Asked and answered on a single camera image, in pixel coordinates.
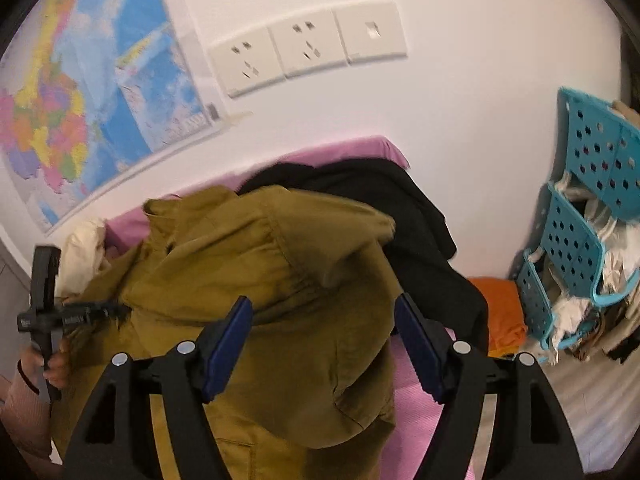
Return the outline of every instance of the person's arm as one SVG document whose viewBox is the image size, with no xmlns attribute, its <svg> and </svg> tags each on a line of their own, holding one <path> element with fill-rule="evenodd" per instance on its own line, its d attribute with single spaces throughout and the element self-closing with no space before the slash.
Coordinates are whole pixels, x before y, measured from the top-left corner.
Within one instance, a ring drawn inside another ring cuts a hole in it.
<svg viewBox="0 0 640 480">
<path fill-rule="evenodd" d="M 69 343 L 60 342 L 60 350 L 49 360 L 45 378 L 55 387 L 66 386 L 69 374 Z M 0 411 L 0 420 L 14 444 L 22 451 L 48 460 L 51 454 L 48 404 L 38 398 L 38 370 L 43 364 L 42 355 L 29 347 L 24 349 L 15 371 L 15 377 Z"/>
</svg>

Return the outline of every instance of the person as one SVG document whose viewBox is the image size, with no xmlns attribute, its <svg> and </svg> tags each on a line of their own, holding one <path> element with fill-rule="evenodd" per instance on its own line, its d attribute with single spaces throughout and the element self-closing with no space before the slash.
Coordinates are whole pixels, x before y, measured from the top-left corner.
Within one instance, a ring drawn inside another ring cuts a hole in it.
<svg viewBox="0 0 640 480">
<path fill-rule="evenodd" d="M 55 480 L 62 475 L 62 466 L 50 459 L 50 406 L 40 400 L 35 386 L 43 364 L 42 355 L 34 348 L 22 350 L 4 406 L 0 407 L 0 422 L 37 478 Z M 69 341 L 62 338 L 58 352 L 49 360 L 49 370 L 44 372 L 44 377 L 61 390 L 67 385 L 69 371 Z"/>
</svg>

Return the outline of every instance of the map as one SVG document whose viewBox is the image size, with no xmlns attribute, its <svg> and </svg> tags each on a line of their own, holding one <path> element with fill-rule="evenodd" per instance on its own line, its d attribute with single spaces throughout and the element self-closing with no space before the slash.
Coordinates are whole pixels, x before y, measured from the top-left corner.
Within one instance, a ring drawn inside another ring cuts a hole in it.
<svg viewBox="0 0 640 480">
<path fill-rule="evenodd" d="M 45 232 L 208 125 L 163 0 L 40 0 L 0 61 L 0 158 Z"/>
</svg>

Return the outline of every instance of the blue basket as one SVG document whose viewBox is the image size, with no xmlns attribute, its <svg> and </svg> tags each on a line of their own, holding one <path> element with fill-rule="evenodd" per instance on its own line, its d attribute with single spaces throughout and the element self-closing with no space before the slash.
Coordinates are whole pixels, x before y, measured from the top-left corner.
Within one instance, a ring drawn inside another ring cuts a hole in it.
<svg viewBox="0 0 640 480">
<path fill-rule="evenodd" d="M 540 247 L 562 277 L 572 296 L 590 298 L 595 308 L 602 309 L 623 300 L 636 286 L 640 272 L 628 280 L 626 289 L 615 294 L 598 294 L 597 288 L 604 266 L 604 244 L 594 229 L 553 184 L 549 213 Z M 546 344 L 553 329 L 553 313 L 546 291 L 540 282 L 534 265 L 529 261 L 530 251 L 525 251 L 524 266 L 516 280 L 529 333 Z M 581 327 L 581 332 L 588 327 Z M 580 334 L 563 341 L 563 346 L 575 342 Z"/>
<path fill-rule="evenodd" d="M 562 88 L 569 114 L 566 169 L 625 221 L 640 217 L 640 130 L 610 103 Z"/>
</svg>

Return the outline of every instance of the gray floor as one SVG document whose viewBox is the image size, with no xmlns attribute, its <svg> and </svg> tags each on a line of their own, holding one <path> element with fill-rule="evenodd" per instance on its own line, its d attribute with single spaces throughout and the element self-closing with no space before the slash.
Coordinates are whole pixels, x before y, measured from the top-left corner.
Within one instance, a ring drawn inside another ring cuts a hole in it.
<svg viewBox="0 0 640 480">
<path fill-rule="evenodd" d="M 20 348 L 28 335 L 18 334 L 16 316 L 29 305 L 28 277 L 0 243 L 0 375 L 12 379 Z"/>
<path fill-rule="evenodd" d="M 640 424 L 640 350 L 624 365 L 600 354 L 588 363 L 561 356 L 543 365 L 578 445 L 586 472 L 610 469 Z M 494 423 L 495 396 L 487 396 L 473 465 L 482 478 Z"/>
</svg>

